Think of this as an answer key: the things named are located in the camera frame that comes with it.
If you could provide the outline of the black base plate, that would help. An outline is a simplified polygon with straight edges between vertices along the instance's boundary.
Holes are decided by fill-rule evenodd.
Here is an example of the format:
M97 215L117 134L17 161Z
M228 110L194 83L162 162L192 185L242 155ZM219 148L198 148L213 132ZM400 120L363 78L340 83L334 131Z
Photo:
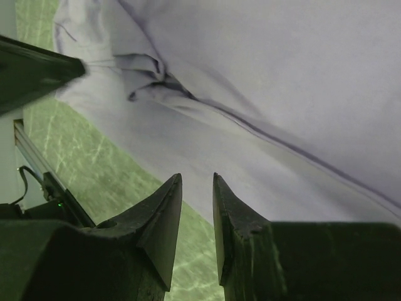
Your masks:
M24 193L11 203L1 203L1 219L55 219L67 222L79 228L93 228L95 223L81 207L72 193L50 172L41 177L32 174L37 182L38 193L29 192L26 169L20 169L24 184Z

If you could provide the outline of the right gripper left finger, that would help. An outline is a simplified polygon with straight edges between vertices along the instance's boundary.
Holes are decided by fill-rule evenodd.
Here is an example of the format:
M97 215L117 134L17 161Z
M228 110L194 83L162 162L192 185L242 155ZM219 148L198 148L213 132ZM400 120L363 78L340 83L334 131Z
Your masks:
M175 260L182 177L98 226L1 205L2 300L162 300Z

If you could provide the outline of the aluminium left side rail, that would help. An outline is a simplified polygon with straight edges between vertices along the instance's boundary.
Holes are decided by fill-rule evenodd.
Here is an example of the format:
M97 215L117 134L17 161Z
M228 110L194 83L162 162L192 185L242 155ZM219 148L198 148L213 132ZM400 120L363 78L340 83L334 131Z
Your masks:
M22 154L29 168L44 181L44 174L51 174L51 177L58 183L62 190L66 187L62 184L50 164L41 155L40 151L33 144L24 130L23 119L13 120L14 125L14 141L18 151Z

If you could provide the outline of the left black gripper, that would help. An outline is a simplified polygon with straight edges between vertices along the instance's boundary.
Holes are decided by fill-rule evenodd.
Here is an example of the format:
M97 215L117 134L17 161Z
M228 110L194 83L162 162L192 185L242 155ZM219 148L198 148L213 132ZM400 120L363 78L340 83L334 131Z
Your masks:
M1 115L85 75L81 60L1 36Z

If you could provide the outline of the lavender t shirt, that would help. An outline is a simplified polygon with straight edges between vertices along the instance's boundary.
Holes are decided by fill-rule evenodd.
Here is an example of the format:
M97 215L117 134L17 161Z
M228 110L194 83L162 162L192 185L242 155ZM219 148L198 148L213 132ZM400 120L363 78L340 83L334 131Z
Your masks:
M399 1L60 1L58 94L146 171L273 221L400 224Z

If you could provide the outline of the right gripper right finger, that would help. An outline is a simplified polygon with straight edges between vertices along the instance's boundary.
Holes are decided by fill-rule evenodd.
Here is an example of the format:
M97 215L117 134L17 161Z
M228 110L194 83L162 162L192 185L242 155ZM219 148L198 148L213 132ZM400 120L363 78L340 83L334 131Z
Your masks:
M226 300L399 300L400 228L271 222L218 174L213 221Z

